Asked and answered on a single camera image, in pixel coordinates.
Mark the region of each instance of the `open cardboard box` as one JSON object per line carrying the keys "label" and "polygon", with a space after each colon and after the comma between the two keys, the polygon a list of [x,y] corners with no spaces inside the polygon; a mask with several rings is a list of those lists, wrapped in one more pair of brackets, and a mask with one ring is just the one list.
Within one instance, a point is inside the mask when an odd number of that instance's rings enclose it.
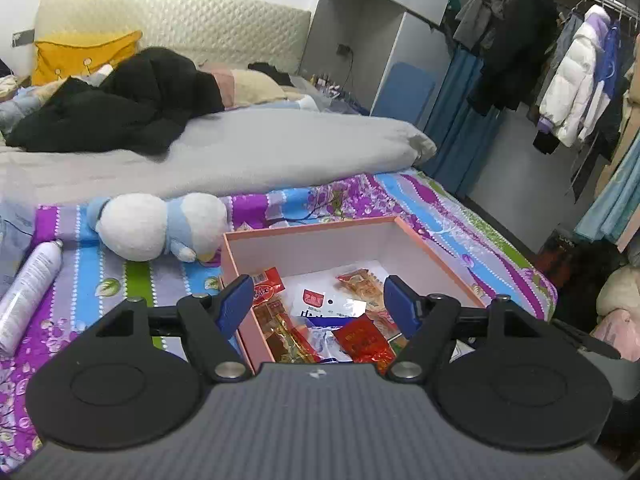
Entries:
{"label": "open cardboard box", "polygon": [[[379,261],[418,294],[439,292],[463,306],[483,307],[472,289],[397,217],[227,233],[222,275],[224,283],[231,283],[240,274],[276,267],[286,278],[367,260]],[[240,324],[239,333],[254,370],[274,361],[253,310]]]}

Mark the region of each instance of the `black coat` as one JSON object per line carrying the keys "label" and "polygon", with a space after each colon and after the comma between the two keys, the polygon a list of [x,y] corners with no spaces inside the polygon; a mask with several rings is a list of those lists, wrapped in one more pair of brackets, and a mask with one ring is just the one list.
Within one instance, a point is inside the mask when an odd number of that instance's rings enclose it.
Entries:
{"label": "black coat", "polygon": [[99,88],[69,78],[18,123],[6,144],[28,152],[161,155],[189,119],[223,109],[211,74],[171,50],[151,47],[118,65]]}
{"label": "black coat", "polygon": [[494,43],[484,56],[484,66],[469,94],[471,107],[487,115],[491,106],[516,110],[534,87],[545,53],[558,29],[553,0],[512,0],[499,22]]}

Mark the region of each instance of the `screw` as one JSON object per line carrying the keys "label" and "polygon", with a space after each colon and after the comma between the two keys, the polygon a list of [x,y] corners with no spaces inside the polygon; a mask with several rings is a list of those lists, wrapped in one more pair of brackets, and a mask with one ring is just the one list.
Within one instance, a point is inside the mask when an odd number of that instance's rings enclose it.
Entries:
{"label": "screw", "polygon": [[415,379],[422,374],[422,367],[411,361],[400,361],[391,367],[391,373],[399,379]]}
{"label": "screw", "polygon": [[237,379],[244,375],[246,367],[235,361],[224,361],[216,366],[216,375],[222,379]]}

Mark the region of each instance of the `white aerosol can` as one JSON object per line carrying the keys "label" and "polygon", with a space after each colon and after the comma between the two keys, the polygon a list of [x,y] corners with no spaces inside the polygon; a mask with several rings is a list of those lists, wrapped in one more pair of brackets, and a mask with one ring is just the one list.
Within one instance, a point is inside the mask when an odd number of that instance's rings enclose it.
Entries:
{"label": "white aerosol can", "polygon": [[62,266],[62,242],[38,245],[0,300],[0,352],[12,357],[45,292]]}

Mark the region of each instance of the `headboard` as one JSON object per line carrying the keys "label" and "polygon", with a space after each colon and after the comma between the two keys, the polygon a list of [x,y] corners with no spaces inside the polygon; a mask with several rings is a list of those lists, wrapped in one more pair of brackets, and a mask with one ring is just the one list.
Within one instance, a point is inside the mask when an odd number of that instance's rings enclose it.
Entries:
{"label": "headboard", "polygon": [[260,0],[41,0],[35,39],[142,30],[141,48],[165,46],[197,65],[261,60],[295,73],[310,17],[308,10]]}

